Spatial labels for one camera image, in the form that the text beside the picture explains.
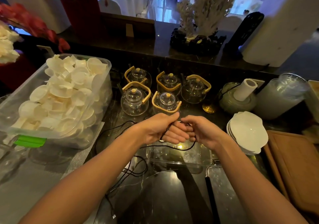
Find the forearm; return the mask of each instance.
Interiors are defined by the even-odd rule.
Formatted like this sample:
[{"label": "forearm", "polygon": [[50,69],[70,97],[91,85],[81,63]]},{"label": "forearm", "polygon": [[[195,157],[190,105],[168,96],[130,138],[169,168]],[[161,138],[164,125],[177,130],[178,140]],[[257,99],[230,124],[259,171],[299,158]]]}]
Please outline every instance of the forearm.
[{"label": "forearm", "polygon": [[216,148],[222,167],[254,223],[307,223],[229,137]]},{"label": "forearm", "polygon": [[83,223],[139,148],[129,128],[109,147],[69,174],[19,224]]}]

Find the paper towel roll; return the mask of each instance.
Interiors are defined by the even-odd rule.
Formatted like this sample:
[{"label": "paper towel roll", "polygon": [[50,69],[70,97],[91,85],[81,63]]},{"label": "paper towel roll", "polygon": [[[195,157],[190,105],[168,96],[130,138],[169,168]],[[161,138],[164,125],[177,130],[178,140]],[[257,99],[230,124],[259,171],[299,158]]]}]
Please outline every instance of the paper towel roll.
[{"label": "paper towel roll", "polygon": [[244,79],[244,81],[236,88],[234,98],[237,101],[244,101],[255,89],[257,83],[252,79]]}]

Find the clear plastic tray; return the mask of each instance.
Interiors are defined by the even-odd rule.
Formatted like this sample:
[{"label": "clear plastic tray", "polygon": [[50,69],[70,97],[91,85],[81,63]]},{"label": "clear plastic tray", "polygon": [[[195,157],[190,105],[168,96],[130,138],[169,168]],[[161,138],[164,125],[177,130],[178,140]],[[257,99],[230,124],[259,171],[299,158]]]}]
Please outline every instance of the clear plastic tray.
[{"label": "clear plastic tray", "polygon": [[[158,147],[153,145],[168,145],[176,149],[168,147]],[[210,165],[213,162],[212,152],[204,145],[195,143],[193,148],[187,151],[179,149],[187,149],[193,145],[192,142],[171,144],[168,142],[155,142],[151,147],[146,148],[146,157],[152,162],[187,164],[187,165]]]},{"label": "clear plastic tray", "polygon": [[[67,56],[72,56],[72,54],[60,54],[61,59],[64,59]],[[84,55],[74,56],[79,60],[87,60],[93,57]],[[111,62],[103,58],[98,59],[101,60],[102,63],[107,64],[106,71],[100,76],[101,80],[98,84],[96,84],[96,87],[92,89],[91,95],[86,99],[85,104],[80,109],[80,114],[75,119],[74,124],[70,125],[68,129],[58,132],[54,130],[37,131],[11,127],[19,118],[19,106],[23,102],[29,100],[30,94],[34,89],[40,85],[46,84],[45,81],[50,78],[44,72],[44,70],[48,68],[48,66],[44,64],[0,104],[0,131],[4,131],[8,134],[21,134],[32,137],[47,138],[46,143],[54,142],[72,148],[87,148],[90,145],[112,98],[112,87],[109,75],[109,71],[112,67]],[[84,129],[82,134],[78,134],[77,131],[77,136],[74,137],[72,132],[74,132],[75,128],[79,128],[82,123],[83,116],[87,114],[88,111],[92,110],[91,106],[93,103],[102,105],[102,112],[96,114],[96,121],[92,126]]]}]

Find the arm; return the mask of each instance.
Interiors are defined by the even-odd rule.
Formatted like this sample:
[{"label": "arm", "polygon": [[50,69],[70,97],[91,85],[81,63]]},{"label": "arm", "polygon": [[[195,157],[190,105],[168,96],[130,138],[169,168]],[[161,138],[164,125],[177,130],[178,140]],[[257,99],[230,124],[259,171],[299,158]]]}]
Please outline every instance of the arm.
[{"label": "arm", "polygon": [[143,144],[163,140],[178,144],[189,138],[191,127],[176,122],[179,113],[157,114],[130,127],[105,150],[69,174],[24,216],[19,224],[83,223],[133,155]]},{"label": "arm", "polygon": [[198,142],[216,152],[229,182],[254,223],[307,224],[228,134],[204,117],[187,116],[181,120],[192,124]]}]

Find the red vase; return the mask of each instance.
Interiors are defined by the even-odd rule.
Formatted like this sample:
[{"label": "red vase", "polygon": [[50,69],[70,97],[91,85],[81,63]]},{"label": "red vase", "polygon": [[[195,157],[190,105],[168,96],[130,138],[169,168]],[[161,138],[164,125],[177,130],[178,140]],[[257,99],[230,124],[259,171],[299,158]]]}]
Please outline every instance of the red vase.
[{"label": "red vase", "polygon": [[26,56],[21,51],[18,51],[18,53],[20,57],[16,62],[0,64],[0,81],[12,91],[17,89],[36,71],[36,68]]},{"label": "red vase", "polygon": [[61,0],[74,29],[83,38],[93,38],[103,29],[98,0]]}]

